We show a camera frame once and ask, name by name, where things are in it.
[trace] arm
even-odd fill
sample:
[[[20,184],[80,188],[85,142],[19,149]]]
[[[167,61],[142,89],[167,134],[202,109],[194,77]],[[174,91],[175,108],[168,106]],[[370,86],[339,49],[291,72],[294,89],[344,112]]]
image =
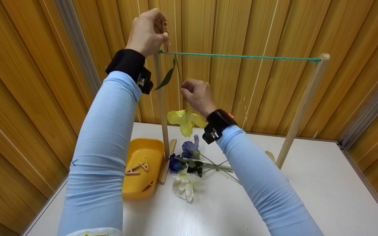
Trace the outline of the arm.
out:
[[[114,71],[83,122],[68,175],[58,235],[91,228],[122,230],[122,185],[141,90]]]
[[[114,57],[83,122],[70,165],[58,236],[121,235],[122,185],[141,90],[132,76],[145,58],[168,41],[155,28],[166,21],[158,9],[134,20],[123,58]]]
[[[204,117],[217,107],[210,85],[189,79],[180,89]],[[273,236],[323,235],[303,202],[272,160],[237,126],[227,127],[217,144]]]

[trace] forearm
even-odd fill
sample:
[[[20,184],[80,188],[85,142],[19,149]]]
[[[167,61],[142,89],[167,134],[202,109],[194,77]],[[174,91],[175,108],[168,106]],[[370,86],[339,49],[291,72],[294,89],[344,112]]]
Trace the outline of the forearm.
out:
[[[98,227],[122,230],[122,184],[140,95],[123,72],[104,80],[78,136],[59,236]]]
[[[287,179],[242,129],[228,127],[217,144],[271,235],[323,235]]]

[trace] black wrist band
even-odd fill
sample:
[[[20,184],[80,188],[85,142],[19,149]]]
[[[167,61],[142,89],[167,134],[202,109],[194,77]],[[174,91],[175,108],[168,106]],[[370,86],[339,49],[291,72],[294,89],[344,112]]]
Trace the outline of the black wrist band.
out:
[[[153,88],[151,72],[144,67],[145,57],[132,49],[119,50],[106,68],[106,73],[121,71],[128,74],[141,89],[142,93],[150,94]]]
[[[233,119],[233,115],[222,109],[216,109],[214,112],[209,114],[207,116],[207,121],[208,124],[204,128],[205,133],[202,135],[202,138],[207,142],[207,144],[219,140],[225,128],[232,125],[237,125],[236,121]]]

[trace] hand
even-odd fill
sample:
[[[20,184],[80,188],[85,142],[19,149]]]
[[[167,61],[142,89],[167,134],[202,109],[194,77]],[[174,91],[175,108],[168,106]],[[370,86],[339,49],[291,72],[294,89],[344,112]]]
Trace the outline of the hand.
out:
[[[210,84],[207,82],[188,79],[183,82],[180,93],[190,106],[205,118],[217,109],[211,94]]]
[[[162,23],[167,21],[159,9],[151,9],[134,19],[127,49],[133,49],[144,57],[154,54],[168,42],[168,34],[163,33]]]

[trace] white flower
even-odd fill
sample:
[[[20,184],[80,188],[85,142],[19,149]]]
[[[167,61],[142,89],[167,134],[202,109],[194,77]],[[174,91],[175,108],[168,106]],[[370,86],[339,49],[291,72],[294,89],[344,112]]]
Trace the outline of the white flower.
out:
[[[201,178],[194,174],[188,174],[187,170],[181,170],[174,176],[173,191],[177,197],[186,200],[188,203],[192,202],[195,194],[195,188],[201,184]]]

